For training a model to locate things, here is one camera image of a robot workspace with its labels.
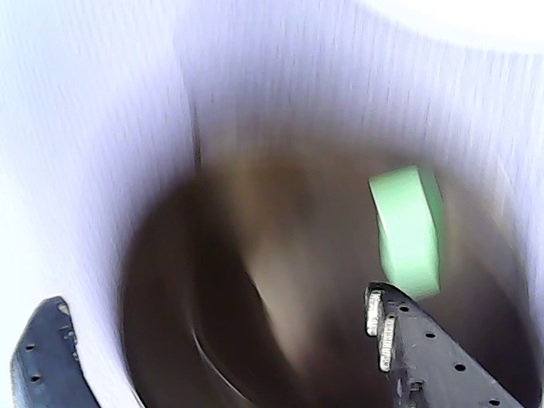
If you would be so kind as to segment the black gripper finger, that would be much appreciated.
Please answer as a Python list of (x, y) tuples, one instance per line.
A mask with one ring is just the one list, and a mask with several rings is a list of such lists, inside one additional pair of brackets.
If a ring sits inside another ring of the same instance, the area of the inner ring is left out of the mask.
[(417, 302), (387, 282), (365, 289), (365, 331), (394, 389), (393, 407), (521, 404)]
[(98, 407), (77, 352), (77, 335), (62, 297), (35, 308), (10, 361), (15, 407)]

